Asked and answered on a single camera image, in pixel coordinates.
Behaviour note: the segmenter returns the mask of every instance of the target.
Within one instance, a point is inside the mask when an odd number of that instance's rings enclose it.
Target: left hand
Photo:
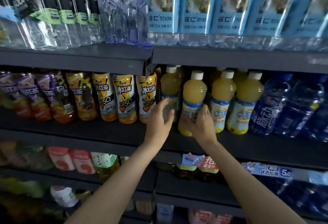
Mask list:
[[[152,109],[148,117],[144,144],[153,145],[161,149],[165,143],[174,120],[174,110],[171,109],[166,123],[164,122],[163,109],[168,103],[169,99],[164,99]]]

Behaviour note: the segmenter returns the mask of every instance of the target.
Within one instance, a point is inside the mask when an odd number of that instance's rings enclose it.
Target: black metal shelf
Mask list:
[[[150,164],[143,173],[135,192],[133,200],[151,200],[155,185],[157,170]],[[5,177],[16,177],[23,181],[42,181],[48,184],[58,184],[71,187],[73,189],[96,191],[102,184],[97,175],[86,175],[73,171],[61,171],[53,168],[46,171],[31,171],[12,167],[1,167],[0,175]]]
[[[142,75],[152,52],[135,45],[105,43],[53,52],[0,48],[0,65]]]
[[[2,138],[120,156],[130,156],[143,142],[146,132],[146,125],[140,121],[129,126],[118,121],[105,122],[100,118],[91,122],[77,120],[67,125],[55,121],[39,123],[34,119],[20,119],[13,111],[4,108],[0,108],[0,116],[5,116],[0,118]],[[275,135],[234,135],[228,131],[219,133],[217,138],[235,158],[242,161],[328,170],[328,144],[323,142]],[[181,163],[182,155],[189,152],[194,155],[205,153],[194,138],[182,136],[175,124],[155,160]]]
[[[171,173],[159,171],[155,192],[155,200],[158,203],[245,218],[245,214],[231,189],[216,182],[206,183],[195,179],[182,180]],[[296,212],[309,224],[327,222],[325,219],[304,211],[296,210]]]
[[[155,46],[152,63],[327,73],[328,54]]]

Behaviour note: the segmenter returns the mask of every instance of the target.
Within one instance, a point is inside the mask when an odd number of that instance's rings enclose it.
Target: white bottle cap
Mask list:
[[[176,66],[175,65],[167,65],[166,66],[166,73],[175,73],[176,72]]]
[[[247,72],[248,71],[248,69],[244,69],[244,68],[239,68],[238,70],[239,71],[243,71],[243,72]]]
[[[234,71],[232,71],[231,69],[225,69],[224,71],[222,71],[221,77],[231,79],[234,77]]]
[[[202,80],[203,79],[203,74],[204,73],[202,71],[193,70],[191,72],[191,79]]]
[[[261,77],[262,77],[262,72],[260,72],[260,71],[251,71],[248,74],[248,77],[251,78],[251,79],[260,80]]]

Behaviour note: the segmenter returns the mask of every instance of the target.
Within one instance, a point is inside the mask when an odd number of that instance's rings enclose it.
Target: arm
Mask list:
[[[306,224],[289,206],[274,195],[217,141],[213,120],[204,104],[196,123],[183,117],[189,130],[214,160],[252,224]]]
[[[155,106],[148,118],[145,140],[131,157],[115,172],[65,224],[117,224],[132,197],[148,164],[163,146],[171,129],[174,111],[166,123],[163,108],[168,100]]]

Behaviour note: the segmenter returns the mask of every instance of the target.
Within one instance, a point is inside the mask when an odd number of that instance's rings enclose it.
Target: right hand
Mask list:
[[[208,142],[217,142],[214,122],[206,104],[203,104],[198,111],[196,123],[192,122],[185,115],[181,115],[181,120],[200,145]]]

